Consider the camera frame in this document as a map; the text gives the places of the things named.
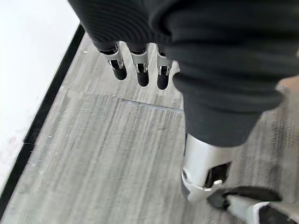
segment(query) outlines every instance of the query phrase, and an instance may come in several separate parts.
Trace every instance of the ribbed knit fabric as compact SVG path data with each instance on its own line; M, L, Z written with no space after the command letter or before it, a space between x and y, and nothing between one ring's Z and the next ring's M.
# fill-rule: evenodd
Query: ribbed knit fabric
M299 2L70 0L95 46L155 42L179 63L187 131L230 147L283 100L278 81L299 73Z

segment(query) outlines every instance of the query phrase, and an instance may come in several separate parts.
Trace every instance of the white wall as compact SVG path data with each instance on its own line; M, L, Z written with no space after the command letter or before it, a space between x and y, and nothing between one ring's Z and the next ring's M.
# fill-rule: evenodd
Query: white wall
M66 0L0 1L0 193L78 25Z

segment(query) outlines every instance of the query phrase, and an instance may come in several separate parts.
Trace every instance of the robotic finger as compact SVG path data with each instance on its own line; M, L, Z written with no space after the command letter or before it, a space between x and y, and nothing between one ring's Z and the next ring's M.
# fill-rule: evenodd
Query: robotic finger
M172 60L165 56L164 46L157 45L157 69L158 79L157 86L159 89L164 90L168 86L169 74L172 67Z
M192 203L207 199L226 181L236 147L216 147L186 136L181 190Z
M119 42L98 43L97 47L112 67L115 77L119 80L125 79L127 71L123 62Z
M133 59L133 65L137 72L137 80L140 86L149 84L149 44L127 43Z

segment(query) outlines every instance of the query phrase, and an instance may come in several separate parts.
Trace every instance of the gray carpet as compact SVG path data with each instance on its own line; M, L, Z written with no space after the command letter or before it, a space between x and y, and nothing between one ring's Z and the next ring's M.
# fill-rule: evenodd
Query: gray carpet
M84 37L3 224L243 223L182 198L182 97L172 83L157 89L150 50L150 84L142 88L128 50L120 82ZM267 186L299 202L299 97L282 91L285 102L240 147L227 185Z

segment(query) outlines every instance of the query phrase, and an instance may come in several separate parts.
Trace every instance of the black baseboard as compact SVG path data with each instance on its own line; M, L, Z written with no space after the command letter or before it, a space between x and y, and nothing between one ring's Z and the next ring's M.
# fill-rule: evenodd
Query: black baseboard
M82 41L85 31L81 25L78 29L59 65L59 68L52 80L52 83L42 101L42 104L32 122L32 125L24 139L23 147L16 159L14 167L9 175L7 183L2 191L0 197L0 221L3 217L5 209L9 203L9 200L14 192L14 189L22 175L26 164L30 158L30 155L34 149L36 139L42 129L42 126L46 120L46 117L50 111L50 108L55 100L58 90L64 80L64 77L74 59L74 56L78 50L78 47Z

